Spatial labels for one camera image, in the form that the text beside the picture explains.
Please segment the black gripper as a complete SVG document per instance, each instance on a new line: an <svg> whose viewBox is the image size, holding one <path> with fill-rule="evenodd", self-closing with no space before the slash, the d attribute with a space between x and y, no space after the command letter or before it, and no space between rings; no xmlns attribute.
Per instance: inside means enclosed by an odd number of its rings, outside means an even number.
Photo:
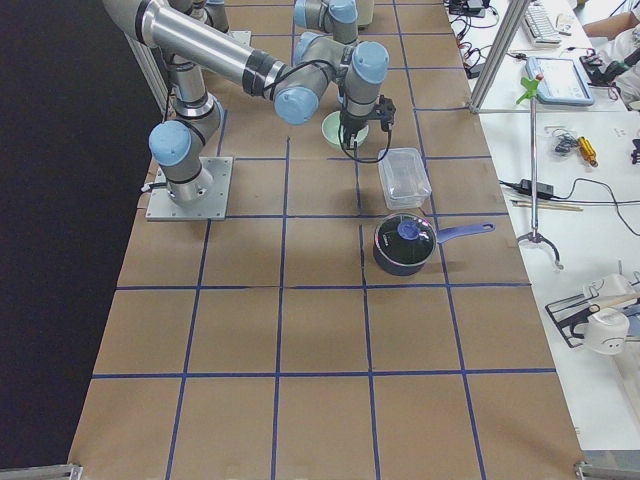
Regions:
<svg viewBox="0 0 640 480"><path fill-rule="evenodd" d="M343 143L344 150L357 149L357 134L368 125L368 121L375 118L373 111L358 116L348 110L340 111L340 126L338 138Z"/></svg>

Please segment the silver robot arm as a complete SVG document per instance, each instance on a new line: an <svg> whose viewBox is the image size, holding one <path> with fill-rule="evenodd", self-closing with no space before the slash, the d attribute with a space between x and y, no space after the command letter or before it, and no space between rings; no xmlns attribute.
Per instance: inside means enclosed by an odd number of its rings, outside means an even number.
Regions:
<svg viewBox="0 0 640 480"><path fill-rule="evenodd" d="M395 107L380 92L389 55L377 42L359 41L353 1L296 2L294 22L304 31L293 65L226 33L220 1L107 1L104 8L131 40L160 49L176 96L175 118L149 135L162 175L161 191L149 205L162 208L164 220L221 219L226 213L232 161L200 155L223 114L203 70L271 101L291 125L309 121L328 86L336 84L338 142L350 158L356 158L357 135L369 122L379 121L384 132L392 128Z"/></svg>
<svg viewBox="0 0 640 480"><path fill-rule="evenodd" d="M192 1L191 16L228 34L229 24L224 1ZM307 30L331 34L344 45L358 41L358 11L355 1L304 1L294 4L294 24Z"/></svg>

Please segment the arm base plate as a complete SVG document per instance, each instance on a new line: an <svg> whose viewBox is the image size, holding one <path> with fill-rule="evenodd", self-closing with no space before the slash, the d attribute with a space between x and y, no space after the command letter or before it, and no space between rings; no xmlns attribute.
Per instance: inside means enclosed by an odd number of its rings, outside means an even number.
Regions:
<svg viewBox="0 0 640 480"><path fill-rule="evenodd" d="M249 30L229 30L227 34L245 46L251 45L252 32Z"/></svg>
<svg viewBox="0 0 640 480"><path fill-rule="evenodd" d="M202 169L189 183L166 179L157 169L155 183L161 186L149 192L146 219L149 221L223 221L226 218L234 158L201 157Z"/></svg>

